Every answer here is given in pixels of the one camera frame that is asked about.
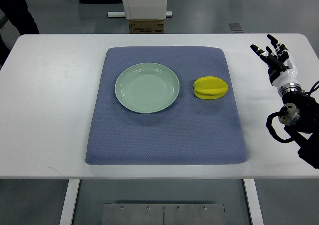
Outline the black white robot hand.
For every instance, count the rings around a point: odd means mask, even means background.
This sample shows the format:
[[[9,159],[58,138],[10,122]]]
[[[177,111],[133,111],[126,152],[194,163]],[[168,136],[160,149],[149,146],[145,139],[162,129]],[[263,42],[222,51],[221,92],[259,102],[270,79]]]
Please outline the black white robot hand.
[[[268,67],[269,81],[276,87],[282,97],[289,92],[301,92],[297,80],[298,70],[294,57],[289,53],[285,44],[279,42],[272,35],[267,35],[273,48],[268,46],[263,50],[252,44],[250,48]]]

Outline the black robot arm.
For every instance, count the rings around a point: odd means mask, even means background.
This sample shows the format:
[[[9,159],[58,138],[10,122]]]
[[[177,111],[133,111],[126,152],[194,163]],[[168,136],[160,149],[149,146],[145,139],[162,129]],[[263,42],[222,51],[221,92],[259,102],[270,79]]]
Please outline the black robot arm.
[[[268,116],[266,128],[270,135],[280,143],[296,142],[300,149],[298,155],[301,159],[319,168],[319,104],[311,94],[319,89],[316,82],[310,91],[305,92],[297,83],[287,83],[279,87],[283,107]],[[272,126],[274,118],[284,125],[289,138],[279,137]]]

